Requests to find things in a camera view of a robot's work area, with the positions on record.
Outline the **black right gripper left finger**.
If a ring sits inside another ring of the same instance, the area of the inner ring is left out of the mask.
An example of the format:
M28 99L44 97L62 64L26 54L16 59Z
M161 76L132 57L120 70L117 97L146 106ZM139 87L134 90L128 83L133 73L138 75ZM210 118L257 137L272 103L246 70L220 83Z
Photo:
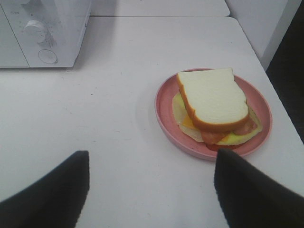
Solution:
M90 188L89 153L76 151L0 203L2 228L74 228Z

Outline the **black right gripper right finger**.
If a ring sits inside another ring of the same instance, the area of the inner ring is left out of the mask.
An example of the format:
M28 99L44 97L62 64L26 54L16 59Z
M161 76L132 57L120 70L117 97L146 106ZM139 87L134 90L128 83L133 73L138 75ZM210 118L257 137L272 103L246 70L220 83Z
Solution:
M214 187L231 228L302 228L304 198L232 150L219 149Z

